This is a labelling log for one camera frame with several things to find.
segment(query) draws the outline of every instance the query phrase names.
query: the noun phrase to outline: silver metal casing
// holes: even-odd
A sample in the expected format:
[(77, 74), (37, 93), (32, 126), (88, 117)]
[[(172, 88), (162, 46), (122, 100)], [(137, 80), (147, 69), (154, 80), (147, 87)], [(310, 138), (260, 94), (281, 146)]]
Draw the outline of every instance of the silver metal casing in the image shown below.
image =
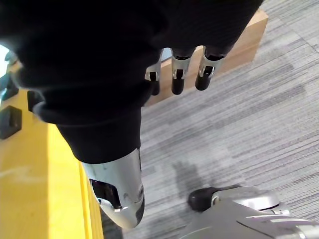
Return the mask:
[(91, 184), (95, 181), (107, 183), (117, 190), (120, 207), (114, 208), (110, 200), (97, 197), (93, 188), (106, 215), (122, 228), (136, 227), (143, 217), (145, 206), (139, 150), (135, 149), (112, 162), (82, 165)]
[(194, 218), (178, 239), (319, 239), (319, 224), (224, 200)]
[(210, 75), (208, 76), (209, 78), (211, 78), (216, 73), (216, 71), (220, 68), (223, 61), (224, 61), (224, 58), (222, 58), (218, 61), (208, 60), (205, 56), (205, 47), (204, 47), (203, 56), (202, 56), (200, 63), (199, 63), (199, 72), (198, 72), (199, 76), (203, 77), (206, 66), (211, 66), (211, 67), (213, 67), (213, 70), (210, 73)]

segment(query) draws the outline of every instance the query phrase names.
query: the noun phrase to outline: yellow surface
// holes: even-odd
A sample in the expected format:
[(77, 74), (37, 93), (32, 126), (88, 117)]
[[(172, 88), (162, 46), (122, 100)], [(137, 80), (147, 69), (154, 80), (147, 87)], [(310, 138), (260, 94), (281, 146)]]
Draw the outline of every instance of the yellow surface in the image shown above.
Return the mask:
[(26, 91), (3, 102), (22, 130), (0, 140), (1, 239), (102, 239), (99, 206), (55, 125), (27, 110)]

